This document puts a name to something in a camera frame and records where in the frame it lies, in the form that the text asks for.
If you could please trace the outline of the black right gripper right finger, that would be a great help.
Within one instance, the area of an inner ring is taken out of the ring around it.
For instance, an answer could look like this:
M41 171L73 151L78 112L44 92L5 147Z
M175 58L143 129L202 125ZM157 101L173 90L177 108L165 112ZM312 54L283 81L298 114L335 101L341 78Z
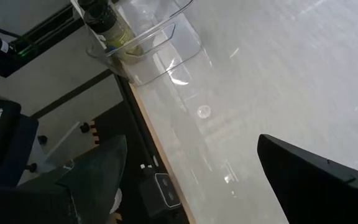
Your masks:
M257 154L289 223L358 223L358 170L268 134Z

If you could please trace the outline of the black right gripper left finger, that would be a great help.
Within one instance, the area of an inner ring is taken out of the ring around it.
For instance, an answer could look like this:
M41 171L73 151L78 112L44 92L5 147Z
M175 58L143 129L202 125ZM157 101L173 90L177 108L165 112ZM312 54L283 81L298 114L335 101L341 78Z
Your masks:
M17 187L0 187L0 223L106 223L126 156L118 135Z

